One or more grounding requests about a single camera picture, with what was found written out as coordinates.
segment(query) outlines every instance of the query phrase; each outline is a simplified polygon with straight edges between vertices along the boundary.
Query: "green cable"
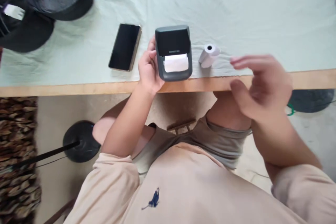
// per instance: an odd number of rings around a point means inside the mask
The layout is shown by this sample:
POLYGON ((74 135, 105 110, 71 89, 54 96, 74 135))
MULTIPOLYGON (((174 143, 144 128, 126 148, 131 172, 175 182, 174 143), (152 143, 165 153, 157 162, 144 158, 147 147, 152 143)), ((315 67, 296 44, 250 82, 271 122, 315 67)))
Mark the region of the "green cable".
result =
POLYGON ((288 116, 292 116, 292 115, 294 115, 294 113, 295 113, 295 111, 294 111, 294 108, 293 108, 293 105, 292 104, 290 104, 290 103, 288 103, 288 105, 287 105, 288 107, 290 107, 291 108, 291 113, 290 114, 287 114, 288 116))

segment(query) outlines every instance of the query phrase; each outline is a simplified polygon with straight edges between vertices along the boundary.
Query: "wooden table edge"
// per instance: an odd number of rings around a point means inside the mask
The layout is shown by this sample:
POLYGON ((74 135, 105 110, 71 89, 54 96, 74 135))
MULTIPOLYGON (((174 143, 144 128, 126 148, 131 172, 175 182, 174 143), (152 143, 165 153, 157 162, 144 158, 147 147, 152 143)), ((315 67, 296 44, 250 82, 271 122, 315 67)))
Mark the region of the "wooden table edge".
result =
MULTIPOLYGON (((336 69, 290 73, 294 89, 336 89, 336 69)), ((252 76, 204 77, 181 82, 167 82, 160 92, 206 92, 230 89, 230 81, 242 80, 250 86, 252 76)), ((0 97, 100 95, 131 93, 138 82, 90 83, 50 86, 0 87, 0 97)))

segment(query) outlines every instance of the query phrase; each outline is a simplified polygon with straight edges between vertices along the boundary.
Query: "hand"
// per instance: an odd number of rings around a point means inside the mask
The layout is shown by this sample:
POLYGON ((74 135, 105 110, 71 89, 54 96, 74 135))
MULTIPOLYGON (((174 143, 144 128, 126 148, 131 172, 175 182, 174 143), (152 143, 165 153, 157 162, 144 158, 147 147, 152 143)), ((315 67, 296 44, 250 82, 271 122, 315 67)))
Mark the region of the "hand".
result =
POLYGON ((139 84, 152 95, 155 95, 165 83, 159 76, 157 65, 154 36, 148 44, 147 51, 143 53, 138 63, 139 84))
POLYGON ((240 80, 230 83, 233 96, 244 115, 263 122, 285 112, 293 90, 292 80, 273 56, 234 57, 230 63, 234 69, 250 68, 254 74, 250 90, 240 80))

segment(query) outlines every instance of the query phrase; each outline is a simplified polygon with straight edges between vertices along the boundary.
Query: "smartphone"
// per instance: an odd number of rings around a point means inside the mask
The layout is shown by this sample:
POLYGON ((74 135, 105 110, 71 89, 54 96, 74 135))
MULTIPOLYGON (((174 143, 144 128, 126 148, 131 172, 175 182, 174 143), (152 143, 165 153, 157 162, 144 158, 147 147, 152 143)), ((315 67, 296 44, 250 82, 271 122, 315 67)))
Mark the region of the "smartphone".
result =
POLYGON ((135 24, 120 24, 114 42, 108 67, 129 72, 133 68, 134 58, 138 49, 141 27, 135 24))

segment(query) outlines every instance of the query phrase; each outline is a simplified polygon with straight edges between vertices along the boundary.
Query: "floor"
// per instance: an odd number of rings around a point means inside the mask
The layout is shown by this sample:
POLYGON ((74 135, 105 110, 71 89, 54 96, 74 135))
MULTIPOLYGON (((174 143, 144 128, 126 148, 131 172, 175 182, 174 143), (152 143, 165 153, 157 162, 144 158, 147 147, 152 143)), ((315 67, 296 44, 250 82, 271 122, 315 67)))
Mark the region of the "floor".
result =
MULTIPOLYGON (((38 101, 38 128, 36 142, 39 153, 62 146, 66 130, 79 120, 97 122, 101 115, 127 94, 95 96, 41 97, 38 101)), ((213 105, 216 98, 206 93, 158 94, 150 110, 147 123, 159 127, 189 118, 200 118, 213 105)), ((295 113, 291 122, 307 145, 321 159, 325 172, 336 181, 336 103, 315 114, 295 113)), ((39 165, 64 156, 58 154, 39 165)), ((36 224, 42 224, 65 203, 74 198, 90 172, 95 159, 87 163, 73 163, 67 158, 39 168, 42 184, 42 203, 38 209, 36 224)), ((264 162, 258 153, 252 135, 245 142, 244 153, 236 174, 270 193, 271 182, 264 162)))

